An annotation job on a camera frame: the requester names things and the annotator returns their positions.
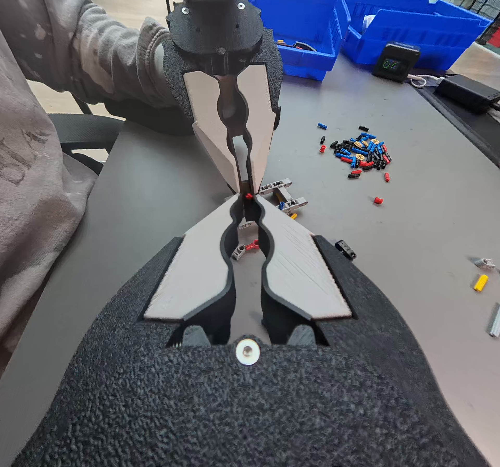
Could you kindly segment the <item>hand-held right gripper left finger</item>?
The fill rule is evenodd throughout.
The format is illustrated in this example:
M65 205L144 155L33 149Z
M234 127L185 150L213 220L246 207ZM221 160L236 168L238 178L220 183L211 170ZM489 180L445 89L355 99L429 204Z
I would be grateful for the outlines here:
M225 320L236 292L230 256L238 246L241 195L184 233L144 312L146 320Z

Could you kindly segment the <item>black desk strip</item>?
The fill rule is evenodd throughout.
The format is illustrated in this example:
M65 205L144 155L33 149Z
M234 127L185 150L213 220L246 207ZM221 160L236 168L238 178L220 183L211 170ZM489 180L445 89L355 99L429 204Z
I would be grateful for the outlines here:
M486 158L499 167L499 111L489 110L484 114L473 114L459 104L437 95L436 87L442 78L447 76L411 75L409 82Z

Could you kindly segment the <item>pile of small toy pins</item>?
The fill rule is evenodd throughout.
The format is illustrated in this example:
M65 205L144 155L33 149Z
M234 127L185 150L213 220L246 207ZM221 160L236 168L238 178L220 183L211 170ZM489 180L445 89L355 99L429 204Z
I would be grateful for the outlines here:
M349 166L348 180L358 180L371 171L380 171L384 176L392 164L385 141L369 132L360 131L355 138L333 141L328 148L337 160Z

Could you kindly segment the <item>small blue storage bin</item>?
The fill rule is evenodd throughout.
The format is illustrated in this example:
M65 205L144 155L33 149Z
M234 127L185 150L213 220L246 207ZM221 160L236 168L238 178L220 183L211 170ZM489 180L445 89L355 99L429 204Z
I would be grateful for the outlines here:
M248 0L272 29L284 74L322 82L332 71L351 16L345 0ZM300 41L317 52L292 47Z

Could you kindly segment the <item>black power adapter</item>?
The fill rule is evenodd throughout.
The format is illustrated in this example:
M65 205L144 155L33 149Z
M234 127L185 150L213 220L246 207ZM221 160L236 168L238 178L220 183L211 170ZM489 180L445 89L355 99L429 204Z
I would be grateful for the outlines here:
M499 111L499 90L463 75L443 77L435 93L473 114Z

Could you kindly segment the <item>black office chair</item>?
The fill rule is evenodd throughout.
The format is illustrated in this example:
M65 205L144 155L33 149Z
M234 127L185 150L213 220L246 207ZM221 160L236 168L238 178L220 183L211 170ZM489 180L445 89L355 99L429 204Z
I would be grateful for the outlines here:
M76 96L73 98L82 111L80 114L49 113L48 116L58 134L62 152L97 175L101 173L103 163L75 151L104 149L109 154L125 120L165 135L194 134L188 119L177 106L158 109L138 100L105 100L104 106L111 114L107 117L94 115L87 103Z

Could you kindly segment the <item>person's left hand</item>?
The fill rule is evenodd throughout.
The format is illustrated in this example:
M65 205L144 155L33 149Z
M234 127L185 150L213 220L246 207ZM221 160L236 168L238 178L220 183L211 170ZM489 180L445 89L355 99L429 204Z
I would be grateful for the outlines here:
M238 99L235 88L236 77L233 75L216 75L220 88L217 107L222 120L231 119L237 112Z

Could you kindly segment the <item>black toy liftarm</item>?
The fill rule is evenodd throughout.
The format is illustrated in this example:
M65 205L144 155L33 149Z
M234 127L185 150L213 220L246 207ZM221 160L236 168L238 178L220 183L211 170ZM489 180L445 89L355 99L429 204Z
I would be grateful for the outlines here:
M334 246L339 252L341 252L350 261L353 261L357 258L357 254L344 240L341 239L341 240L335 242Z

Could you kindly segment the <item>large blue storage bin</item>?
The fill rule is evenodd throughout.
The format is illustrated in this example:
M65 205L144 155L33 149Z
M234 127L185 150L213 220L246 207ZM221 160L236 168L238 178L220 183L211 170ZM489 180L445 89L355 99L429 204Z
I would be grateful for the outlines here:
M447 1L345 0L351 16L342 50L359 65L375 65L388 42L418 46L420 68L447 70L492 20ZM365 15L377 14L361 34Z

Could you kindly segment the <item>grey desk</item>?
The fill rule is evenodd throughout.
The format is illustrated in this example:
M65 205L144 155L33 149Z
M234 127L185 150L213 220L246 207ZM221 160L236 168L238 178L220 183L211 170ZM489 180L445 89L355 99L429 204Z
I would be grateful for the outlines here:
M291 194L309 201L297 221L353 248L354 263L414 333L464 430L499 466L499 339L487 332L499 273L477 293L471 261L499 267L498 167L412 86L342 56L322 83L285 77L279 103L264 183L290 178ZM328 148L357 137L359 125L387 144L389 183L380 171L348 180L349 166ZM1 466L36 430L106 302L229 195L196 138L124 125L1 378Z

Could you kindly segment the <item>person's grey hoodie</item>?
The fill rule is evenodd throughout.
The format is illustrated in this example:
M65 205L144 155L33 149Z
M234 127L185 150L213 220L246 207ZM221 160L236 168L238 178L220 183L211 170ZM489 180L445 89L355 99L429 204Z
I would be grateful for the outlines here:
M53 122L1 35L1 374L96 180L62 153Z

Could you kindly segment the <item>small grey black toy assembly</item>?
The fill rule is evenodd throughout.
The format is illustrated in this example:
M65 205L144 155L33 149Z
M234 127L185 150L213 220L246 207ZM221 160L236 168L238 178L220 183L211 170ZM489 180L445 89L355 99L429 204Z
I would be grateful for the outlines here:
M256 222L260 215L260 208L255 202L251 184L248 180L241 181L240 193L245 220L247 222Z

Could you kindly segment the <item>person's left forearm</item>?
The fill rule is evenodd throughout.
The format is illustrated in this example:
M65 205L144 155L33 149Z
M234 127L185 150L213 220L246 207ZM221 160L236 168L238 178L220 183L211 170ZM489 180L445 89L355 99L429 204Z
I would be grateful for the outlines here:
M1 0L2 54L27 80L87 103L175 106L159 50L167 37L152 18L129 28L91 0Z

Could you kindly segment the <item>black device with green display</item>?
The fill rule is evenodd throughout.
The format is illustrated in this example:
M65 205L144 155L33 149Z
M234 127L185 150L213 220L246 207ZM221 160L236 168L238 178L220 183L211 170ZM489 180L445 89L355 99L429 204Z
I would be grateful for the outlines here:
M418 46L388 42L372 70L372 75L396 83L403 83L421 56Z

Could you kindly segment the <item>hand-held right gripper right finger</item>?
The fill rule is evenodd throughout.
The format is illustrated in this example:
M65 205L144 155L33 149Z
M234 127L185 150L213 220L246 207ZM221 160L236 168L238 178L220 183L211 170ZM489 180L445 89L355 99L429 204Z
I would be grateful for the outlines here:
M352 311L314 241L314 235L264 197L260 209L259 246L266 256L265 293L307 320L350 318Z

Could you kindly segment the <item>grey toy frame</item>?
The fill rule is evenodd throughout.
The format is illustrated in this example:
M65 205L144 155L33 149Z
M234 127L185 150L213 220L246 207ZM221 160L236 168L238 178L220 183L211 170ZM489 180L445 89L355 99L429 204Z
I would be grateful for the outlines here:
M291 179L282 178L270 184L262 185L259 189L259 195L272 195L278 200L277 208L281 212L291 216L296 210L307 206L309 203L308 200L303 197L294 198L289 191L291 185Z

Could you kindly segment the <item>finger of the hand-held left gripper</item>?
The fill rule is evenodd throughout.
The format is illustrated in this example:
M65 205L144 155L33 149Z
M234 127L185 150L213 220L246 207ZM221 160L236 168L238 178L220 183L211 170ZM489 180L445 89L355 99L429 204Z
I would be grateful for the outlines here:
M192 129L216 168L235 192L240 192L236 160L228 147L228 129L218 113L220 86L215 77L202 71L183 76L193 115Z
M233 137L242 136L247 146L249 189L242 188L241 173L236 171L238 188L234 193L258 193L264 177L267 158L275 130L276 114L272 110L271 93L265 64L251 64L236 77L236 95L245 105L245 113L237 113Z

